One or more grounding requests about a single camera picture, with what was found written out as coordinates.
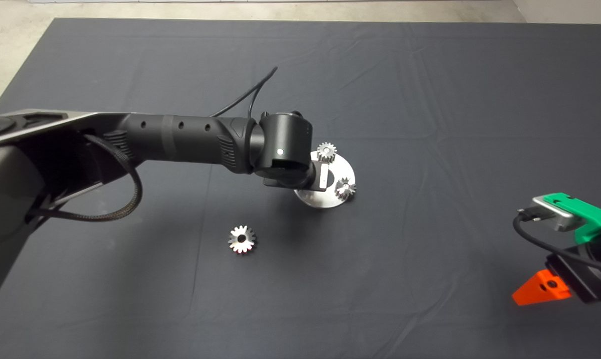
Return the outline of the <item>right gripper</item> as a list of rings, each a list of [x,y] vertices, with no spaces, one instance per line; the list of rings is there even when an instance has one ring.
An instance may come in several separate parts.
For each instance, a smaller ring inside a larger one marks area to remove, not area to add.
[[[566,251],[601,262],[601,244],[582,244]],[[601,302],[601,270],[556,254],[547,256],[546,266],[548,269],[537,271],[512,294],[515,304],[569,299],[570,290],[585,304]]]

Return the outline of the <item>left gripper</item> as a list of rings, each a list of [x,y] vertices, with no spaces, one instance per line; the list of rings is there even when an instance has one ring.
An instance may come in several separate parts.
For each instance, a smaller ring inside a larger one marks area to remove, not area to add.
[[[329,184],[329,164],[312,162],[306,171],[282,169],[275,178],[264,178],[263,184],[269,187],[290,190],[326,191]]]

